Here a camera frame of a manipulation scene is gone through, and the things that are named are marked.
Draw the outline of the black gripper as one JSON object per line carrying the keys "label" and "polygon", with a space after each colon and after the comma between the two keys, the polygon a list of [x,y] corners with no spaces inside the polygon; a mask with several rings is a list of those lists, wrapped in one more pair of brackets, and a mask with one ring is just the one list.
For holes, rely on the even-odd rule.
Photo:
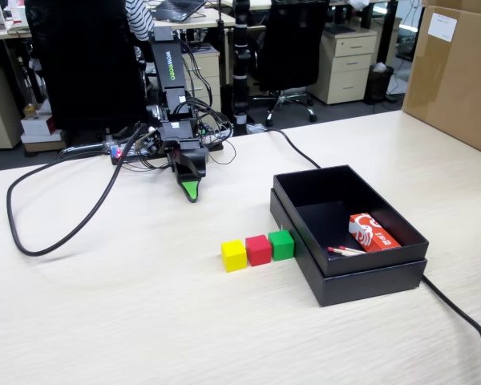
{"label": "black gripper", "polygon": [[187,199],[195,203],[199,196],[201,177],[206,176],[208,149],[200,144],[192,120],[163,122],[159,129],[160,151],[173,160],[176,182]]}

